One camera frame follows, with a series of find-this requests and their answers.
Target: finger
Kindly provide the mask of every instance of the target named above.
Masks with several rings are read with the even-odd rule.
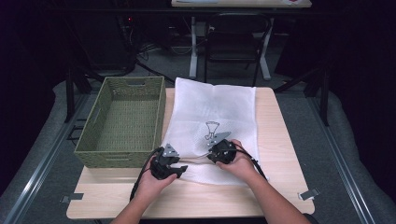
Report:
[[[236,145],[236,148],[242,149],[242,148],[241,148],[242,143],[241,143],[239,140],[232,139],[231,142],[234,143],[234,144]]]
[[[166,177],[163,182],[166,183],[166,186],[170,185],[172,182],[174,182],[177,179],[177,174],[172,174]]]
[[[216,161],[216,165],[217,165],[221,170],[223,170],[226,164],[222,163],[221,161]]]

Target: black curtain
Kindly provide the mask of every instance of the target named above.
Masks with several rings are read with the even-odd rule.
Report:
[[[334,53],[330,90],[342,102],[362,163],[396,202],[396,17],[391,6],[389,1],[350,2],[344,17],[297,21],[276,72],[297,77]]]
[[[18,172],[64,80],[68,43],[35,1],[0,3],[0,193]]]

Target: desk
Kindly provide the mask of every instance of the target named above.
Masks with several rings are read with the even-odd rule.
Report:
[[[175,89],[166,89],[163,136],[169,125]],[[288,130],[274,92],[257,88],[256,120],[262,169],[270,183],[301,212],[312,214],[311,200],[300,200],[307,191]],[[129,202],[140,169],[88,169],[84,167],[75,193],[82,200],[72,200],[67,209],[71,219],[114,218]],[[151,204],[143,218],[260,217],[260,209],[250,189],[236,186],[197,184],[177,179]]]
[[[199,0],[195,3],[188,2],[178,2],[177,0],[172,0],[172,7],[311,7],[311,2],[309,0],[298,0],[292,2],[290,0],[218,0],[217,3],[200,3]],[[265,61],[265,52],[268,47],[268,42],[270,39],[270,35],[272,32],[272,28],[269,31],[267,37],[264,40],[264,46],[262,48],[262,56],[260,59],[260,67],[262,68],[262,76],[264,80],[270,80],[271,75],[268,70],[267,61]],[[196,53],[196,32],[195,32],[195,18],[191,18],[191,63],[190,63],[190,78],[196,78],[197,71],[197,62],[198,56]]]

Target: metal clip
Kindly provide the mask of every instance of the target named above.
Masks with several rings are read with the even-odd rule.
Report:
[[[163,157],[178,157],[178,153],[170,144],[166,144],[163,151]]]
[[[221,142],[224,140],[226,137],[230,136],[231,132],[225,132],[225,133],[216,133],[212,139],[209,140],[207,145],[209,147],[213,147],[215,144]]]
[[[302,200],[307,200],[307,199],[312,199],[314,200],[315,196],[318,196],[320,194],[320,192],[317,189],[311,189],[309,191],[306,191],[304,193],[299,193],[298,197],[299,199]]]
[[[72,193],[69,196],[63,196],[60,200],[61,203],[70,203],[72,200],[81,200],[83,193]]]

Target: chair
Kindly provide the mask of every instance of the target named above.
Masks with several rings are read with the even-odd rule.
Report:
[[[208,62],[246,63],[246,68],[255,63],[254,87],[264,39],[270,28],[269,18],[258,13],[228,12],[210,18],[205,25],[205,82]]]

